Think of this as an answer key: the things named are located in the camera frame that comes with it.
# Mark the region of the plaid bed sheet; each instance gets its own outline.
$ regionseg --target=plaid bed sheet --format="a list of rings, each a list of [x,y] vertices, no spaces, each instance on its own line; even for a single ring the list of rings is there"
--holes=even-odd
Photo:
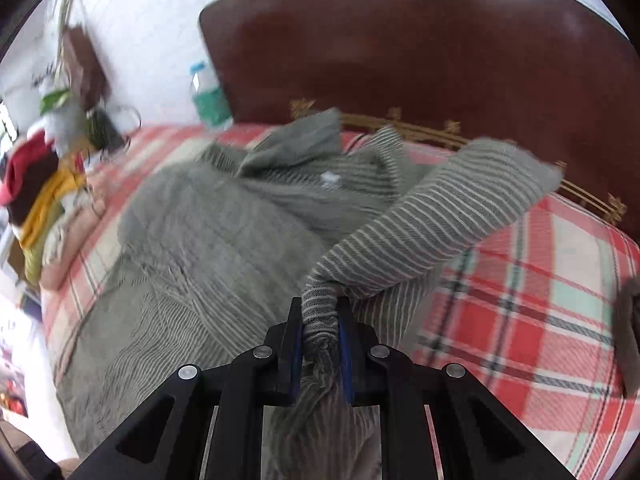
[[[244,124],[217,137],[251,146],[270,127]],[[82,318],[120,247],[117,224],[133,192],[153,172],[193,160],[213,137],[199,127],[143,128],[129,151],[98,168],[107,214],[87,239],[61,290],[43,294],[56,383]],[[343,134],[350,151],[361,134]],[[450,152],[407,144],[413,160],[438,164]],[[637,272],[638,246],[558,195],[450,264],[418,332],[414,361],[465,365],[580,480],[605,480],[640,430],[637,399],[624,399],[614,360],[611,309]]]

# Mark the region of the yellow cloth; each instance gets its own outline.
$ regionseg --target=yellow cloth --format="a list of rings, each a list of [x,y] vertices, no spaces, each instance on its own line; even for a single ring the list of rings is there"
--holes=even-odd
[[[47,235],[56,220],[64,214],[65,210],[60,202],[51,204],[47,211],[47,218],[40,230],[36,243],[29,248],[24,249],[24,275],[27,280],[35,286],[40,281],[40,273],[42,272],[42,255],[44,254],[44,243],[47,241]]]
[[[42,232],[51,206],[67,193],[84,186],[85,182],[83,174],[74,173],[68,168],[61,168],[51,175],[33,202],[24,224],[20,226],[20,247],[31,249]]]

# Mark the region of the metal bolt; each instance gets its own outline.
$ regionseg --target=metal bolt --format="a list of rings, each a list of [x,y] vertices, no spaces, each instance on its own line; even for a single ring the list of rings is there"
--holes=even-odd
[[[465,367],[463,367],[463,365],[459,365],[458,363],[451,363],[450,365],[447,365],[445,370],[449,377],[453,377],[455,379],[459,379],[466,373]]]
[[[198,374],[198,369],[193,365],[186,365],[178,370],[178,377],[184,380],[193,379]]]
[[[375,345],[371,348],[370,352],[373,357],[377,357],[378,359],[384,359],[385,357],[389,357],[389,354],[391,354],[389,348],[384,345]]]
[[[271,350],[270,346],[261,345],[254,348],[254,357],[258,359],[266,359],[273,354],[273,350]]]

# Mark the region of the plastic bottle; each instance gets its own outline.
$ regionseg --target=plastic bottle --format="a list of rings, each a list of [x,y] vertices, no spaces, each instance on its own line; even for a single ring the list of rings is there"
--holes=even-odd
[[[200,120],[215,130],[229,129],[234,118],[212,67],[196,63],[191,67],[191,77],[191,99]]]

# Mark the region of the brown wooden headboard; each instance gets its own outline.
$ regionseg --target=brown wooden headboard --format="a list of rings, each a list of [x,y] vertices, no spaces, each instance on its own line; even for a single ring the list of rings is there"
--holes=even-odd
[[[640,58],[574,0],[219,0],[200,15],[237,121],[291,100],[513,139],[628,206],[640,239]]]

